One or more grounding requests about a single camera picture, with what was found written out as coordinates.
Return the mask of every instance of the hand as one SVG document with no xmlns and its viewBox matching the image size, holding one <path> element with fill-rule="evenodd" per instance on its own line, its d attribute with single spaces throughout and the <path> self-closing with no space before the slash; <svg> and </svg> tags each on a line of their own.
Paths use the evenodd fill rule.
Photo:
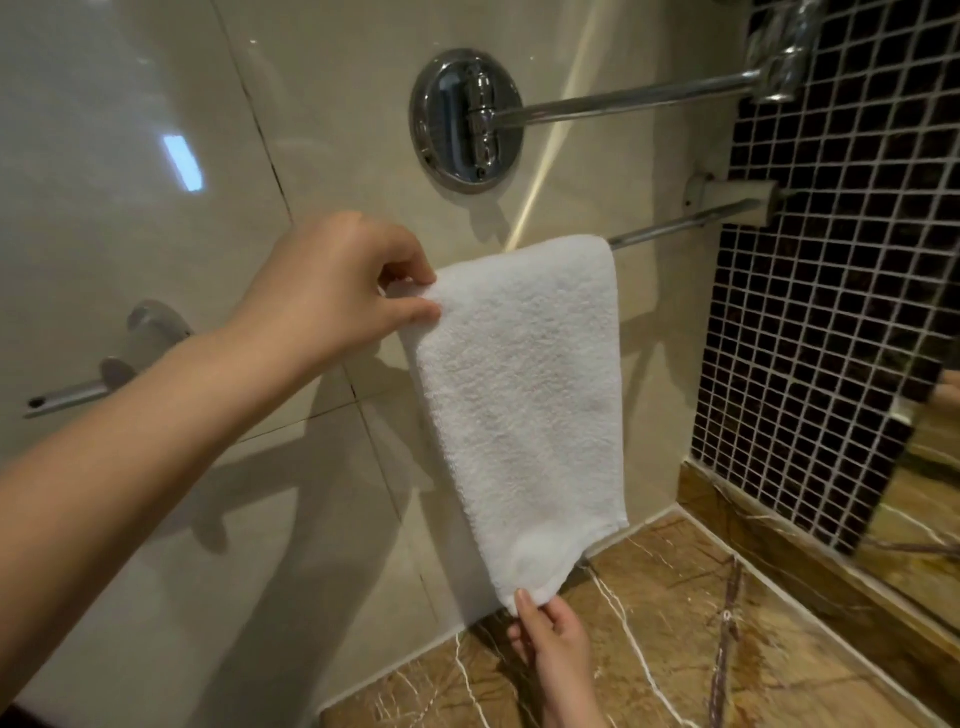
<svg viewBox="0 0 960 728">
<path fill-rule="evenodd" d="M 225 329 L 307 380 L 405 324 L 440 319 L 436 303 L 381 294 L 403 279 L 437 279 L 417 238 L 359 212 L 338 212 L 276 242 Z"/>
<path fill-rule="evenodd" d="M 606 726 L 593 691 L 590 638 L 576 613 L 559 596 L 542 610 L 523 589 L 516 591 L 514 599 L 519 620 L 507 636 L 524 665 L 534 668 L 540 678 L 544 726 Z"/>
</svg>

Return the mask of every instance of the white towel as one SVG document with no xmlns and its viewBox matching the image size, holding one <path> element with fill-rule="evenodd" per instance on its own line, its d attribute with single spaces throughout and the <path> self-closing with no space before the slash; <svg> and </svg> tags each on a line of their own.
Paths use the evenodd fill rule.
<svg viewBox="0 0 960 728">
<path fill-rule="evenodd" d="M 400 338 L 491 582 L 511 612 L 519 588 L 543 604 L 628 525 L 610 246 L 550 240 L 445 268 L 418 293 L 443 318 Z"/>
</svg>

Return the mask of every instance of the wall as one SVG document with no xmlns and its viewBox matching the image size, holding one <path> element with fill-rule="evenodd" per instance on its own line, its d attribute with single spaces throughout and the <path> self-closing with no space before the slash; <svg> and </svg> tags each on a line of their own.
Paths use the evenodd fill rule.
<svg viewBox="0 0 960 728">
<path fill-rule="evenodd" d="M 958 34 L 955 2 L 834 0 L 798 102 L 734 129 L 731 176 L 796 194 L 721 236 L 693 454 L 843 553 L 960 333 Z"/>
<path fill-rule="evenodd" d="M 362 208 L 443 267 L 680 215 L 694 168 L 726 166 L 734 102 L 536 128 L 510 182 L 465 199 L 418 166 L 410 85 L 467 45 L 529 103 L 727 72 L 742 19 L 710 0 L 4 9 L 2 457 L 76 416 L 20 419 L 28 397 L 92 378 L 140 299 L 223 322 L 291 218 Z M 716 247 L 698 231 L 618 254 L 635 522 L 676 495 Z M 230 449 L 21 702 L 63 725 L 300 724 L 493 609 L 405 370 L 389 339 Z"/>
</svg>

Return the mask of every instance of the mosaic tile wall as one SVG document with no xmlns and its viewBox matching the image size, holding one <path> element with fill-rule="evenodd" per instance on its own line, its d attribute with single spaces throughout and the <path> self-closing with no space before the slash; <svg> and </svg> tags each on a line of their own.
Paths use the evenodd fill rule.
<svg viewBox="0 0 960 728">
<path fill-rule="evenodd" d="M 734 131 L 731 178 L 793 196 L 723 229 L 693 456 L 843 553 L 960 333 L 958 34 L 960 0 L 834 0 L 797 102 Z"/>
</svg>

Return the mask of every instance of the round chrome wall plate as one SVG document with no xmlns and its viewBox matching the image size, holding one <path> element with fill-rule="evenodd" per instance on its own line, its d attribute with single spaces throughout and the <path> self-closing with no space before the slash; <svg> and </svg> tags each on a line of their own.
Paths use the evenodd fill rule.
<svg viewBox="0 0 960 728">
<path fill-rule="evenodd" d="M 486 192 L 509 175 L 523 129 L 490 131 L 498 109 L 522 106 L 514 80 L 486 53 L 441 53 L 420 72 L 410 98 L 410 134 L 423 168 L 441 186 Z"/>
</svg>

